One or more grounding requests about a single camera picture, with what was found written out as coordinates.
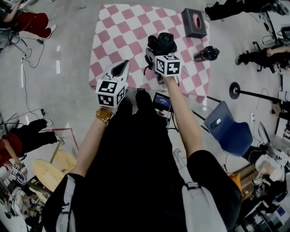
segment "white cube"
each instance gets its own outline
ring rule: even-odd
[[[127,82],[117,80],[98,80],[96,93],[101,106],[116,108],[125,97]]]
[[[181,74],[181,61],[174,55],[155,56],[155,71],[163,77]]]

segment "hand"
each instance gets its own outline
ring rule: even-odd
[[[275,52],[274,52],[271,48],[269,48],[269,49],[267,50],[267,54],[268,54],[269,56],[272,56],[272,55],[275,54]]]

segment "pink and white checkered mat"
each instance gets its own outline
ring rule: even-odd
[[[180,89],[184,95],[195,95],[202,101],[208,93],[209,61],[194,62],[193,55],[209,46],[209,23],[205,21],[208,35],[202,39],[185,36],[181,14],[174,10],[141,5],[102,5],[97,22],[90,64],[89,84],[96,88],[106,67],[130,60],[128,84],[131,88],[165,90],[158,85],[154,73],[147,69],[145,49],[148,36],[161,32],[174,35],[182,64]]]

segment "blue plastic chair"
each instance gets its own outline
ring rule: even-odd
[[[225,101],[209,98],[220,102],[217,108],[206,119],[196,112],[194,114],[204,120],[208,132],[213,135],[225,152],[234,156],[244,155],[253,142],[249,125],[246,122],[236,122]]]

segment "concrete floor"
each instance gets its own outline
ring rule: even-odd
[[[33,12],[44,12],[50,19],[50,24],[57,24],[57,29],[52,37],[45,40],[45,49],[36,69],[24,63],[27,77],[26,87],[28,92],[29,108],[31,110],[43,108],[46,117],[54,122],[54,128],[73,128],[77,143],[80,145],[97,109],[96,95],[88,85],[89,65],[93,35],[101,4],[127,3],[144,4],[142,0],[84,0],[87,4],[85,9],[78,0],[55,0],[52,4],[47,0],[39,0],[30,7]],[[204,0],[147,0],[146,5],[164,7],[182,11],[185,7],[201,10],[207,3]],[[260,21],[258,14],[253,16]],[[256,65],[235,65],[237,55],[246,50],[253,49],[252,42],[257,41],[261,46],[261,38],[269,35],[263,22],[257,22],[251,15],[242,13],[222,21],[210,23],[211,45],[220,50],[216,61],[211,62],[211,75],[209,82],[209,95],[220,100],[225,100],[236,121],[246,121],[251,130],[254,124],[250,122],[251,112],[255,112],[258,98],[240,96],[232,100],[228,94],[228,88],[232,82],[238,82],[242,89],[260,93],[266,88],[270,96],[276,96],[279,89],[279,79],[269,70],[256,72]],[[26,32],[20,36],[37,38]],[[40,55],[42,46],[34,40],[25,40],[28,47],[33,49],[31,57],[35,65]],[[22,54],[13,46],[8,47],[5,52],[0,53],[0,112],[5,119],[12,114],[23,114],[27,111],[25,105],[25,92],[21,88],[21,57]],[[61,72],[56,74],[56,60],[60,61]],[[208,101],[207,110],[203,105],[188,100],[189,106],[203,116],[207,116],[217,105],[216,102]],[[276,118],[268,112],[271,103],[261,100],[256,111],[256,122],[262,122],[269,134],[274,133]],[[36,117],[27,114],[29,121]],[[26,124],[25,116],[21,122]],[[221,165],[226,162],[227,154],[224,153],[219,144],[207,132],[202,131],[203,141],[206,149],[211,151]],[[59,133],[66,138],[70,148],[74,147],[71,135]],[[170,131],[174,148],[182,148],[180,136],[175,131]],[[257,126],[255,137],[259,139]],[[55,145],[47,145],[44,148],[32,152],[24,161],[29,170],[29,177],[33,176],[31,161],[35,158],[50,160]],[[235,171],[247,165],[243,158],[229,155],[227,158],[228,171]],[[25,231],[24,222],[21,218],[8,220],[4,215],[4,209],[0,206],[0,219],[11,232]]]

